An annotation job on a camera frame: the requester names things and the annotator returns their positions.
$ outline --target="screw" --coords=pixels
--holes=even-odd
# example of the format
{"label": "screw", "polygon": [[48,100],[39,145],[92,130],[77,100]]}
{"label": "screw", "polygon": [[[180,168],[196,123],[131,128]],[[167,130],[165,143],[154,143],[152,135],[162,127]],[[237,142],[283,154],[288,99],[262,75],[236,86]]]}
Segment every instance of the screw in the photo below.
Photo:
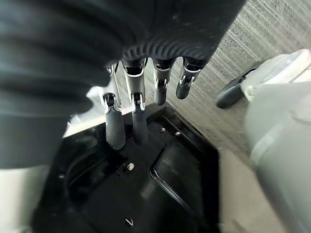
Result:
{"label": "screw", "polygon": [[131,218],[126,218],[125,219],[125,224],[127,226],[130,226],[130,227],[134,226],[134,222],[133,222],[133,220]]}
{"label": "screw", "polygon": [[125,166],[125,169],[128,171],[132,171],[134,169],[134,167],[135,167],[134,164],[129,163],[128,165]]}

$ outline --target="gray carpet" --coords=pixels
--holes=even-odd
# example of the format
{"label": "gray carpet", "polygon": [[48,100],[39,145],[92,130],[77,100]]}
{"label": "gray carpet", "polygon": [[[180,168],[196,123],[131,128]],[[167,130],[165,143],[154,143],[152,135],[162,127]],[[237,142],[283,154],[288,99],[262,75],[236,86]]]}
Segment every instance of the gray carpet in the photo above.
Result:
{"label": "gray carpet", "polygon": [[[302,48],[311,49],[310,39],[311,1],[249,0],[185,100],[175,96],[181,67],[181,59],[177,60],[168,86],[168,103],[216,147],[227,147],[248,163],[243,133],[247,101],[243,99],[231,109],[221,110],[215,106],[217,94],[253,62]],[[152,68],[149,61],[145,72],[147,104],[153,102]],[[129,106],[121,67],[117,77],[122,105]],[[101,106],[97,106],[87,117],[102,113]]]}

